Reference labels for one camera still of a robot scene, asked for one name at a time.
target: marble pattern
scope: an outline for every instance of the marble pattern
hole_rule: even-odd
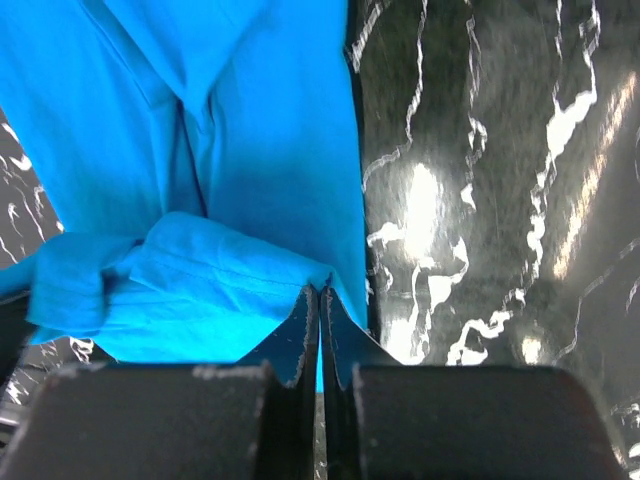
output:
[[[640,3],[356,10],[372,329],[405,364],[571,371],[640,479]],[[0,120],[8,266],[62,226]]]
[[[0,110],[0,268],[19,262],[47,239],[63,231],[47,196]],[[13,374],[3,401],[28,403],[29,394],[48,372],[65,361],[88,362],[94,353],[91,340],[60,339],[31,347],[25,362]]]

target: black marble surface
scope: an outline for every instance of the black marble surface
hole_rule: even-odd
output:
[[[356,30],[382,345],[571,371],[640,478],[640,2],[364,0]],[[62,226],[2,126],[7,266]]]

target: glossy surface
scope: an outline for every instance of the glossy surface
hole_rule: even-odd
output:
[[[381,343],[407,364],[568,369],[640,478],[640,3],[366,0],[356,17]],[[3,126],[8,265],[62,227]]]

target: cloth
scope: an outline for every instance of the cloth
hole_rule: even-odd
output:
[[[31,289],[34,342],[233,362],[330,275],[365,326],[346,15],[345,0],[0,3],[0,104],[66,229],[0,272],[0,294]]]

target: blue shirt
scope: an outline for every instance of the blue shirt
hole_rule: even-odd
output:
[[[345,0],[0,3],[0,104],[66,228],[0,272],[0,293],[31,288],[34,342],[233,362],[329,275],[366,325],[346,15]]]

